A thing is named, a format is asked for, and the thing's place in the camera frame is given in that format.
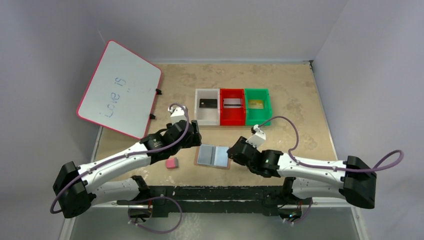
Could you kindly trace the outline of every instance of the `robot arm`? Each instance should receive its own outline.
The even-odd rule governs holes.
[[[131,170],[166,160],[180,149],[202,144],[197,121],[187,123],[181,107],[170,108],[168,111],[171,113],[171,123],[166,128],[148,134],[131,147],[100,161],[78,167],[71,161],[62,166],[53,190],[56,196],[62,191],[57,201],[65,218],[78,216],[92,205],[134,199],[147,188],[143,178],[133,176],[124,181],[109,181]]]
[[[228,157],[235,163],[247,166],[257,175],[265,178],[285,177],[283,188],[286,198],[298,202],[311,197],[332,197],[346,199],[354,206],[373,209],[375,204],[375,172],[354,173],[336,168],[370,169],[362,160],[349,156],[347,161],[323,161],[296,157],[304,164],[328,167],[328,169],[311,168],[300,165],[289,154],[278,150],[263,150],[257,147],[266,140],[265,133],[258,125],[251,129],[253,135],[246,139],[241,136],[228,151]]]

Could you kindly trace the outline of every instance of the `wall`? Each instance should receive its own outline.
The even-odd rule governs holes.
[[[53,182],[90,159],[76,109],[104,48],[81,0],[0,0],[0,239],[58,239]]]
[[[349,0],[314,62],[339,159],[405,152],[363,211],[376,240],[424,239],[423,13],[422,0]]]
[[[105,41],[154,62],[308,61],[347,0],[86,0]]]

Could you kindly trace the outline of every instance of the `pink cube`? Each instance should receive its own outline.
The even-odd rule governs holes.
[[[165,161],[165,166],[166,166],[167,169],[176,169],[176,168],[178,168],[178,160],[177,160],[177,158],[176,157],[173,157],[173,158],[167,159]]]

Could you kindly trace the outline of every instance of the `wooden tabletop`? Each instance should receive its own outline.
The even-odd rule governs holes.
[[[295,156],[336,160],[329,128],[322,110],[315,80],[308,64],[158,64],[162,70],[160,89],[148,133],[165,128],[170,122],[167,111],[171,103],[188,107],[194,117],[196,88],[266,88],[274,115],[291,119],[299,131],[300,143]],[[287,152],[296,135],[283,119],[261,128],[266,142],[260,151],[272,149]],[[200,126],[203,144],[231,147],[240,136],[251,136],[249,126]],[[138,140],[103,128],[95,160],[101,160],[133,145]],[[230,169],[194,165],[196,148],[182,149],[175,156],[179,168],[169,170],[165,161],[130,171],[116,179],[141,175],[148,185],[176,186],[263,186],[281,185],[282,178],[263,178],[245,166],[231,162]]]

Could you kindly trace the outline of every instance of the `plastic container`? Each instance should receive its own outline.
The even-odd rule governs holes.
[[[246,125],[261,124],[273,116],[270,93],[266,88],[245,88]]]
[[[235,88],[221,88],[220,93],[220,125],[221,126],[244,126],[246,123],[245,91]],[[225,99],[240,99],[240,107],[224,106]]]
[[[216,100],[216,108],[201,107],[201,99]],[[199,126],[220,125],[220,90],[219,88],[196,88],[194,116]]]

